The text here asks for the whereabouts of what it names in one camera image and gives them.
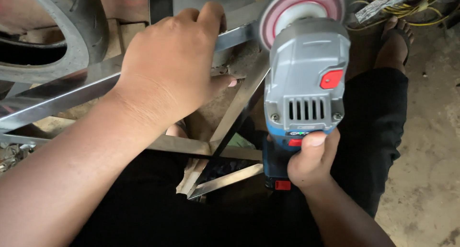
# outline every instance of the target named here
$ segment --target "hand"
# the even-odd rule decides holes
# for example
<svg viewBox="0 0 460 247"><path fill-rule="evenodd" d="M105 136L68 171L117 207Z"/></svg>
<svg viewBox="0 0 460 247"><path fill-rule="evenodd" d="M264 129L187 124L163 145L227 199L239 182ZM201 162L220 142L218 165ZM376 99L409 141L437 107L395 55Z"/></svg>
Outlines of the hand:
<svg viewBox="0 0 460 247"><path fill-rule="evenodd" d="M339 139L337 128L327 136L323 132L306 135L302 140L302 150L292 156L287 165L291 182L302 190L328 179Z"/></svg>
<svg viewBox="0 0 460 247"><path fill-rule="evenodd" d="M144 124L167 129L210 101L230 75L210 76L214 47L225 26L222 6L184 9L138 33L126 51L121 76L109 92Z"/></svg>

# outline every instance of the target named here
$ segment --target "black rubber tire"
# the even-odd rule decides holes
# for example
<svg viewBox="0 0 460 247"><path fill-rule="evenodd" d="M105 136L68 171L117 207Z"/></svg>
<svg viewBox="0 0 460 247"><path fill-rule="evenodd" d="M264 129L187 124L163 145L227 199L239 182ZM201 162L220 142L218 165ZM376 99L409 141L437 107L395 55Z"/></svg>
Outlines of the black rubber tire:
<svg viewBox="0 0 460 247"><path fill-rule="evenodd" d="M0 80L42 84L104 59L109 45L109 27L100 0L37 1L64 34L67 44L65 54L59 60L45 65L37 65L32 60L29 64L21 60L20 65L0 62Z"/></svg>

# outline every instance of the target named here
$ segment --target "grinder body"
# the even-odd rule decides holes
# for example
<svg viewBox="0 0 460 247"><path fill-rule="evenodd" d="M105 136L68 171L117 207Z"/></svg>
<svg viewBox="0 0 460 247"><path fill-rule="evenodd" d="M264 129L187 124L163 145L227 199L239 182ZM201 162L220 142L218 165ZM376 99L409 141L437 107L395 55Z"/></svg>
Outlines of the grinder body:
<svg viewBox="0 0 460 247"><path fill-rule="evenodd" d="M274 31L264 111L271 140L264 140L266 186L290 190L288 161L313 131L330 133L345 112L343 93L350 41L341 21L294 19Z"/></svg>

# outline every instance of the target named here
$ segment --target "screw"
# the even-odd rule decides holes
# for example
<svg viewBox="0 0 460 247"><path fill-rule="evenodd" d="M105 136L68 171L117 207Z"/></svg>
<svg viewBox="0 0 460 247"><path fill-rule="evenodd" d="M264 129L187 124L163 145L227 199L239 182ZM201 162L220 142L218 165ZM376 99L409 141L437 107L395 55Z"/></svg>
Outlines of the screw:
<svg viewBox="0 0 460 247"><path fill-rule="evenodd" d="M270 116L271 120L272 121L279 121L280 120L280 116L278 116L278 114L272 114Z"/></svg>
<svg viewBox="0 0 460 247"><path fill-rule="evenodd" d="M334 118L334 120L339 121L342 119L342 114L336 113L332 117Z"/></svg>

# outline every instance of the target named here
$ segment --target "sanding disc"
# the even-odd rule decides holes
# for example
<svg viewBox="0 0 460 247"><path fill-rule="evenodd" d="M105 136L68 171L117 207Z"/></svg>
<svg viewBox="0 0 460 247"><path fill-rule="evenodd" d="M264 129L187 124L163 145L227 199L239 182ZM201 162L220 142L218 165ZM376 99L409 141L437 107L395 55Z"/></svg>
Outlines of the sanding disc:
<svg viewBox="0 0 460 247"><path fill-rule="evenodd" d="M301 18L330 18L342 22L345 0L272 0L260 18L259 37L269 50L275 36Z"/></svg>

